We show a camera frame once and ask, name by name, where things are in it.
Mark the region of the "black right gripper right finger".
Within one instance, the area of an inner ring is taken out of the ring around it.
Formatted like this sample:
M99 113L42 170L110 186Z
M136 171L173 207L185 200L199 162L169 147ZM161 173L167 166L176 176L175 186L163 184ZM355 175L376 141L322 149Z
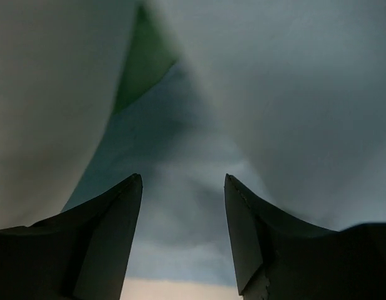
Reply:
M225 209L244 299L386 299L386 223L331 231L226 175Z

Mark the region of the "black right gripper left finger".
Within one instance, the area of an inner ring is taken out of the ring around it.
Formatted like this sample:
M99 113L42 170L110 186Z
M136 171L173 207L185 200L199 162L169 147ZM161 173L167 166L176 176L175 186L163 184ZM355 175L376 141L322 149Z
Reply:
M56 216L0 230L0 299L119 299L142 188L133 174Z

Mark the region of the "blue green satin pillowcase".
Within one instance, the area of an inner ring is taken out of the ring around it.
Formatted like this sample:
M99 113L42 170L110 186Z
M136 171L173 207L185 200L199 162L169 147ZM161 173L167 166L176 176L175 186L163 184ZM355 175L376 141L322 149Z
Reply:
M109 121L67 203L132 173L127 276L235 286L233 174L304 221L386 222L386 1L152 1L176 64Z

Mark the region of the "white pillow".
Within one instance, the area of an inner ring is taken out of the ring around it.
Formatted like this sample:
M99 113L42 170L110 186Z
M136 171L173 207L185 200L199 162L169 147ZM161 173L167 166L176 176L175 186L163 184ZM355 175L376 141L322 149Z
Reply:
M112 112L135 1L0 1L0 229L61 212Z

